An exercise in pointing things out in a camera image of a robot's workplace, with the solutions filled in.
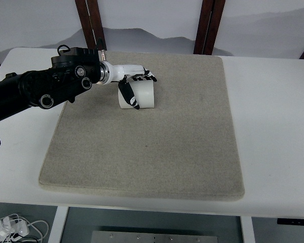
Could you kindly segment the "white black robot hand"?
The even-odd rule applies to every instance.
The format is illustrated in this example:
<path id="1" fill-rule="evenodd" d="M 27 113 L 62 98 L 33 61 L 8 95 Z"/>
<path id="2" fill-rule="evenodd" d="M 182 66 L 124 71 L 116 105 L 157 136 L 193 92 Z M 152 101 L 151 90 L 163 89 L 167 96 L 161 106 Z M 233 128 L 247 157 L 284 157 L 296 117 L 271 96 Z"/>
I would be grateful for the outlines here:
<path id="1" fill-rule="evenodd" d="M 150 70 L 141 65 L 105 64 L 109 68 L 105 84 L 118 84 L 119 105 L 122 109 L 154 108 L 154 83 L 157 79 Z"/>

